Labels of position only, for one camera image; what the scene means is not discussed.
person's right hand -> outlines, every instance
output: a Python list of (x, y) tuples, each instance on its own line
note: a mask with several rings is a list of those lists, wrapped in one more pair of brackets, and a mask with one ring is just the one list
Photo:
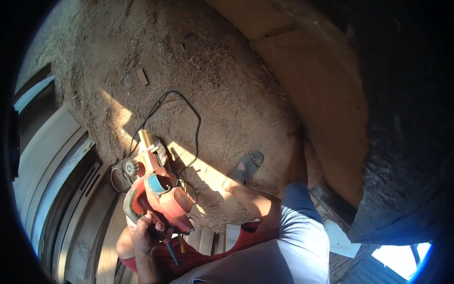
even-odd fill
[(150, 236), (148, 228), (154, 225), (156, 230), (163, 232), (165, 224), (153, 212), (148, 210), (147, 214), (137, 221), (137, 225), (128, 216), (126, 222), (136, 253), (149, 253), (158, 247), (159, 241)]

